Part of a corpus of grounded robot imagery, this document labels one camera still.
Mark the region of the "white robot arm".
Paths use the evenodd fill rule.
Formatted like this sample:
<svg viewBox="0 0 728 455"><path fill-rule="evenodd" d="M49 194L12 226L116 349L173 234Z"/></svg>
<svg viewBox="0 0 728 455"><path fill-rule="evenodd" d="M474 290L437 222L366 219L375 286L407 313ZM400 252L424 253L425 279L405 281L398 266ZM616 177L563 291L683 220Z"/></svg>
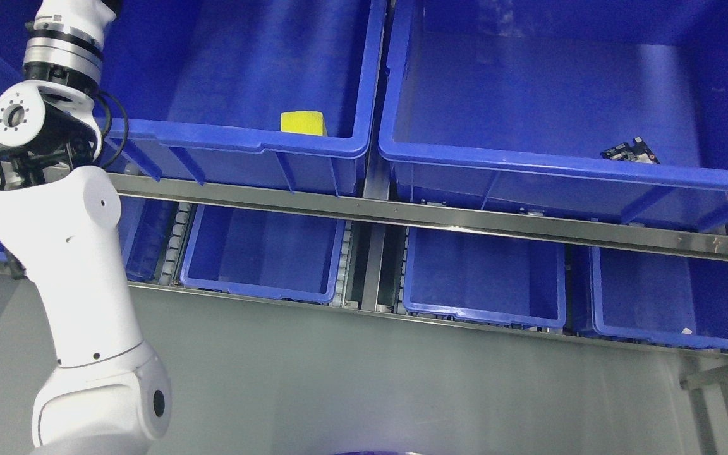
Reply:
<svg viewBox="0 0 728 455"><path fill-rule="evenodd" d="M0 95L0 242L35 284L57 365L32 411L35 454L145 454L173 408L144 339L119 249L121 199L94 116L119 1L44 1L23 81Z"/></svg>

